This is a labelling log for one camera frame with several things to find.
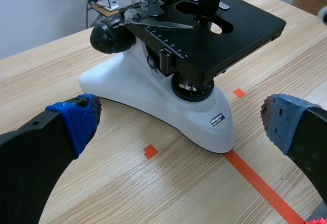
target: table surface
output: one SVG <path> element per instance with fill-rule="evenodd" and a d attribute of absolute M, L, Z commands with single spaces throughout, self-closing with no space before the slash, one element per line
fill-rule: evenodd
<path fill-rule="evenodd" d="M 284 19 L 286 28 L 215 83 L 231 106 L 235 152 L 306 219 L 321 198 L 269 142 L 260 107 L 286 93 L 327 108 L 327 27 L 278 0 L 245 1 Z M 0 133 L 82 93 L 78 76 L 109 57 L 90 46 L 90 33 L 0 60 Z M 247 95 L 236 97 L 237 88 Z M 285 223 L 224 156 L 131 107 L 102 100 L 102 108 L 94 139 L 59 179 L 40 223 Z M 150 160 L 149 144 L 159 151 Z"/>
<path fill-rule="evenodd" d="M 118 13 L 118 9 L 117 10 L 114 10 L 112 12 L 110 12 L 109 10 L 107 10 L 106 8 L 100 6 L 99 4 L 97 3 L 92 3 L 91 4 L 91 7 L 96 10 L 98 13 L 102 14 L 103 16 L 106 16 L 106 17 L 109 17 L 109 16 L 112 16 L 113 14 L 116 14 Z"/>

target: coarse focus knob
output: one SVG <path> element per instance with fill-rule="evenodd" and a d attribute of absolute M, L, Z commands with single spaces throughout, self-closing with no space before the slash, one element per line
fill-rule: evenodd
<path fill-rule="evenodd" d="M 120 26 L 124 19 L 119 14 L 105 18 L 94 27 L 90 42 L 94 49 L 105 53 L 120 53 L 130 49 L 136 38 L 126 27 Z"/>

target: black knob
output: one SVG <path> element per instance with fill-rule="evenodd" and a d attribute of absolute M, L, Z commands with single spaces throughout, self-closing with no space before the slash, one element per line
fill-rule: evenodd
<path fill-rule="evenodd" d="M 167 49 L 160 49 L 160 70 L 164 74 L 172 73 L 173 54 Z"/>
<path fill-rule="evenodd" d="M 179 72 L 172 77 L 172 89 L 174 94 L 182 100 L 189 102 L 203 101 L 211 95 L 215 87 L 213 80 L 205 85 L 195 86 Z"/>
<path fill-rule="evenodd" d="M 90 42 L 94 49 L 105 53 L 120 53 L 130 49 L 136 38 L 126 27 L 120 26 L 124 20 L 119 14 L 105 18 L 94 27 Z"/>

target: orange tape marker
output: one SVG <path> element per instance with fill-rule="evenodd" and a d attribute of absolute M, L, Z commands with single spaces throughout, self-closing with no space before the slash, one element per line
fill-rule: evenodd
<path fill-rule="evenodd" d="M 153 156 L 155 156 L 158 153 L 157 149 L 155 149 L 153 145 L 147 146 L 146 148 L 144 148 L 144 151 L 145 151 L 144 155 L 148 159 L 152 158 Z"/>
<path fill-rule="evenodd" d="M 225 158 L 243 175 L 243 177 L 261 194 L 262 197 L 289 224 L 304 224 L 301 218 L 236 152 L 231 150 Z"/>
<path fill-rule="evenodd" d="M 236 96 L 239 98 L 242 98 L 243 96 L 246 95 L 246 93 L 244 93 L 244 91 L 241 90 L 240 88 L 238 88 L 237 90 L 234 90 L 233 93 L 236 94 Z"/>

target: black microscope stage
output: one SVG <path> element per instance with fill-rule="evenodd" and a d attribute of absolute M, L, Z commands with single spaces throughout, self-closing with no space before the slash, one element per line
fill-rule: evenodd
<path fill-rule="evenodd" d="M 157 21 L 169 21 L 193 26 L 192 30 L 170 30 L 136 24 L 126 28 L 142 40 L 153 53 L 161 49 L 172 52 L 174 71 L 183 74 L 196 85 L 211 81 L 219 73 L 237 63 L 264 44 L 279 37 L 286 22 L 242 0 L 221 0 L 230 6 L 219 9 L 211 22 L 222 28 L 216 34 L 197 21 L 197 2 L 177 0 L 162 5 L 164 14 L 154 17 Z M 124 12 L 129 6 L 120 10 Z"/>

